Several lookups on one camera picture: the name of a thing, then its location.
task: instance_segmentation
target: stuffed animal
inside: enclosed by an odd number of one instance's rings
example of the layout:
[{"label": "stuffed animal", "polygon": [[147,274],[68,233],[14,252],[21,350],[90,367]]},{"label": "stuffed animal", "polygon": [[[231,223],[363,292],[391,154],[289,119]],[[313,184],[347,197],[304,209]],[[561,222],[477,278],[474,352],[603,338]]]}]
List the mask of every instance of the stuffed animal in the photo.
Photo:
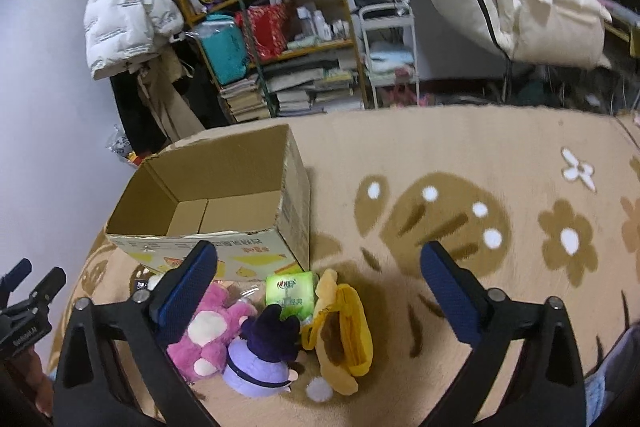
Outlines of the stuffed animal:
[{"label": "stuffed animal", "polygon": [[282,308],[267,306],[257,317],[242,324],[241,336],[229,344],[225,382],[238,393],[250,398],[290,392],[289,386],[298,374],[287,362],[298,356],[300,320],[290,316],[280,320]]},{"label": "stuffed animal", "polygon": [[167,347],[185,380],[195,382],[222,371],[226,364],[226,346],[239,333],[240,326],[256,314],[244,301],[225,308],[228,292],[211,283],[196,308],[180,342]]},{"label": "stuffed animal", "polygon": [[331,388],[345,396],[356,393],[353,377],[369,372],[373,343],[360,297],[338,274],[327,269],[316,286],[314,320],[302,329],[302,347],[316,349],[320,374]]}]

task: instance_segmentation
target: yellow plush toy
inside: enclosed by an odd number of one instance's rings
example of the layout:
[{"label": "yellow plush toy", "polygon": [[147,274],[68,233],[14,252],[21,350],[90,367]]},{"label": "yellow plush toy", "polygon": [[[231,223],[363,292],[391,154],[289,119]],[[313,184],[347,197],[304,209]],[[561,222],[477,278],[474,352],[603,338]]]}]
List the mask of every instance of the yellow plush toy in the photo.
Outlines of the yellow plush toy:
[{"label": "yellow plush toy", "polygon": [[335,270],[322,274],[314,320],[302,328],[302,347],[316,349],[322,377],[334,391],[348,396],[358,390],[353,377],[369,372],[373,343],[358,293],[337,281]]}]

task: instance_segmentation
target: red patterned cloth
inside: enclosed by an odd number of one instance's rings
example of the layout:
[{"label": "red patterned cloth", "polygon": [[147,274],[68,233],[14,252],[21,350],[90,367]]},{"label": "red patterned cloth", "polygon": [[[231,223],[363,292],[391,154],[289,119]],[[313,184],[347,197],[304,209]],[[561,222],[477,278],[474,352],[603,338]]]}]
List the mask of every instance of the red patterned cloth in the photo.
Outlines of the red patterned cloth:
[{"label": "red patterned cloth", "polygon": [[[251,6],[249,8],[249,20],[251,30],[254,33],[255,48],[261,60],[268,60],[280,55],[287,49],[287,39],[284,35],[284,26],[287,22],[287,9],[284,4],[276,6]],[[249,58],[255,62],[251,52],[249,35],[244,26],[242,14],[236,13],[236,24],[242,28],[244,43]]]}]

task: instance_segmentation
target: white coat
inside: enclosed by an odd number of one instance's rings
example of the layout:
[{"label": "white coat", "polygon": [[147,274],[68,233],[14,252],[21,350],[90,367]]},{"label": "white coat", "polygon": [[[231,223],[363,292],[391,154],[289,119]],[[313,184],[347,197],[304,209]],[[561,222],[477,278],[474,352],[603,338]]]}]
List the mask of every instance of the white coat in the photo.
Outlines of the white coat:
[{"label": "white coat", "polygon": [[184,25],[172,0],[89,0],[84,12],[86,60],[94,80],[155,57]]}]

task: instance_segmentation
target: cardboard box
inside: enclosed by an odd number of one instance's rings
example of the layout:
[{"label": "cardboard box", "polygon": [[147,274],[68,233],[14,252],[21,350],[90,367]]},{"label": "cardboard box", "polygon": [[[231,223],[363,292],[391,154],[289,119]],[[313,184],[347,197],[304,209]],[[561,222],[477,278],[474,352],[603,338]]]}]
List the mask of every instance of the cardboard box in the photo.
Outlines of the cardboard box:
[{"label": "cardboard box", "polygon": [[109,222],[109,239],[156,272],[200,239],[218,251],[217,280],[265,280],[309,268],[310,186],[288,125],[146,159]]}]

